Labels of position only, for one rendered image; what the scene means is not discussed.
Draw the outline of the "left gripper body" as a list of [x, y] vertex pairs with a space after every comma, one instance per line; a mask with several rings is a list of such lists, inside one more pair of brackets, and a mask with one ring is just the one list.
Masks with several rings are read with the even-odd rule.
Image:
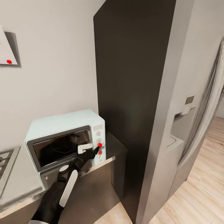
[[83, 161], [83, 166], [84, 166], [88, 162], [88, 160], [94, 159], [95, 155], [93, 150], [89, 149], [89, 150], [86, 150], [86, 152], [83, 152], [82, 154], [78, 154], [77, 152], [76, 158], [80, 158]]

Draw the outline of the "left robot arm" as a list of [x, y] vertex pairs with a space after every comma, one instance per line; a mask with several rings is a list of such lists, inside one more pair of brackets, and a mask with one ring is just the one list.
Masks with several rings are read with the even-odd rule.
[[59, 170], [58, 181], [54, 182], [49, 191], [44, 194], [29, 224], [58, 224], [61, 212], [77, 180], [78, 172], [88, 160], [94, 159], [98, 154], [100, 147], [89, 149], [93, 146], [91, 143], [78, 146], [77, 157]]

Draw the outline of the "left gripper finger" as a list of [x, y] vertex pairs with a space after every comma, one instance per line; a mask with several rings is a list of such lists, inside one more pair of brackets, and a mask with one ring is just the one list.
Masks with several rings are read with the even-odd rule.
[[97, 148], [95, 148], [95, 149], [93, 150], [95, 157], [96, 157], [96, 154], [98, 154], [98, 150], [99, 150], [99, 149], [100, 149], [100, 147], [98, 146]]

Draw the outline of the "microwave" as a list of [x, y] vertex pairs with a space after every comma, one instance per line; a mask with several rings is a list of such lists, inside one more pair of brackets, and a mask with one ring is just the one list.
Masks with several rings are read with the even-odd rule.
[[36, 172], [77, 157], [78, 146], [105, 146], [105, 121], [92, 109], [33, 119], [24, 144]]

